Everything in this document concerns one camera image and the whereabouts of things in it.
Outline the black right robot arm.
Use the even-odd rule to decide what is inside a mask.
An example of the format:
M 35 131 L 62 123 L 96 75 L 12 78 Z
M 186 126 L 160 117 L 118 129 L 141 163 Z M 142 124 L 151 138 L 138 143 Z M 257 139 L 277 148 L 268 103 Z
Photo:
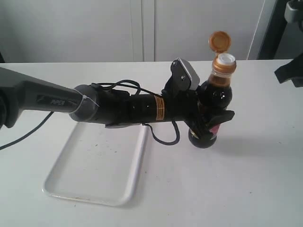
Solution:
M 287 23 L 296 23 L 303 33 L 303 1 L 290 0 L 285 7 L 284 17 Z M 292 81 L 295 87 L 303 87 L 303 52 L 294 57 L 289 63 L 280 66 L 274 72 L 280 84 Z

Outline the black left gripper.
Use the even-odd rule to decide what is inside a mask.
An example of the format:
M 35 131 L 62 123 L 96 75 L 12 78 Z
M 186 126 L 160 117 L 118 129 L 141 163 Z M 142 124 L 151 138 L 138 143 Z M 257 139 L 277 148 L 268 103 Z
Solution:
M 198 99 L 195 91 L 181 91 L 175 87 L 165 86 L 162 90 L 165 103 L 164 121 L 182 121 L 194 137 L 209 140 L 210 132 L 218 132 L 220 125 L 231 121 L 235 115 L 231 110 L 216 110 L 206 115 L 206 123 L 198 110 Z

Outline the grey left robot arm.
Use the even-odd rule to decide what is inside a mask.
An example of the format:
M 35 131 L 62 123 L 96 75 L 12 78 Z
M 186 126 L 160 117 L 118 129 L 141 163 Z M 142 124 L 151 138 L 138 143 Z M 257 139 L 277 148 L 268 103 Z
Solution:
M 132 80 L 71 89 L 9 69 L 0 70 L 0 124 L 7 128 L 15 125 L 24 110 L 36 110 L 67 113 L 77 122 L 99 123 L 107 128 L 183 121 L 200 137 L 234 117 L 233 111 L 217 107 L 203 112 L 201 98 L 198 90 L 179 88 L 173 78 L 161 94 L 155 94 Z

